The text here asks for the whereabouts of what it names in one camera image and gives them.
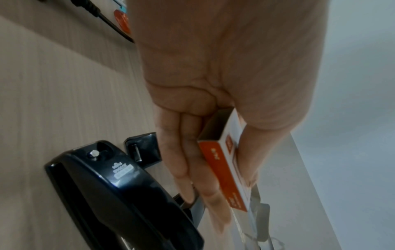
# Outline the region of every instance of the desk surface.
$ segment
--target desk surface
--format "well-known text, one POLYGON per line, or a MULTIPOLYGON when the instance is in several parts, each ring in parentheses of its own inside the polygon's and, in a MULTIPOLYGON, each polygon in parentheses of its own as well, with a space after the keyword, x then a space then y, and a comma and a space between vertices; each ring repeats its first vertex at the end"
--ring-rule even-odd
MULTIPOLYGON (((96 3, 112 17, 114 3, 96 3)), ((0 248, 87 250, 43 165, 154 131, 136 48, 67 0, 2 2, 0 30, 0 248)), ((165 167, 150 172, 175 193, 165 167)), ((199 230, 206 250, 234 249, 207 215, 199 230)))

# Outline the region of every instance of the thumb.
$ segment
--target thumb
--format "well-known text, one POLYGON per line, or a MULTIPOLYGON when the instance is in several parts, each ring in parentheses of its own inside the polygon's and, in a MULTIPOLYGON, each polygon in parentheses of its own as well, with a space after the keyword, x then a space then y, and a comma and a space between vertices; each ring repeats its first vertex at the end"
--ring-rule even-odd
POLYGON ((246 183, 256 182, 253 180, 257 175, 258 168, 270 150, 281 141, 290 128, 278 130, 262 130, 247 125, 240 137, 239 149, 237 151, 237 163, 242 177, 246 183))

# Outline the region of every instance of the black stapler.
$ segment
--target black stapler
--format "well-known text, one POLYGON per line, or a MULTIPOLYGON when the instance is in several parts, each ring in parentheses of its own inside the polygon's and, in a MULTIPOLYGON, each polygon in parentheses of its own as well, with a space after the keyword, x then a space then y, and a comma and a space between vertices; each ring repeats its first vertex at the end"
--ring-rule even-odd
POLYGON ((155 133, 64 152, 45 165, 91 250, 202 250, 204 204, 171 197, 144 168, 159 161, 155 133))

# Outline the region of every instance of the small cardboard box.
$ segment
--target small cardboard box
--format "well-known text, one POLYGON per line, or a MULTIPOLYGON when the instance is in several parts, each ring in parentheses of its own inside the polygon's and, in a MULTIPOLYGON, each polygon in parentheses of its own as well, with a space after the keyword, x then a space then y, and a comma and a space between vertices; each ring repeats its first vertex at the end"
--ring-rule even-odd
POLYGON ((197 142, 230 206, 248 212, 251 188, 241 177, 236 159, 243 123, 235 108, 219 110, 204 127, 197 142))

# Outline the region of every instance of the white wall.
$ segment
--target white wall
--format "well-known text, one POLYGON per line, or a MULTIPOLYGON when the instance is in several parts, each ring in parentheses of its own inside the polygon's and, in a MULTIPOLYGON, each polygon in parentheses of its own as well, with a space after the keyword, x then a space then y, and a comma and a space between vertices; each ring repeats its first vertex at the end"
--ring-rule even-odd
POLYGON ((395 249, 395 1, 334 0, 312 109, 293 132, 343 250, 395 249))
POLYGON ((261 202, 270 205, 275 250, 341 250, 291 136, 278 145, 259 174, 261 202))

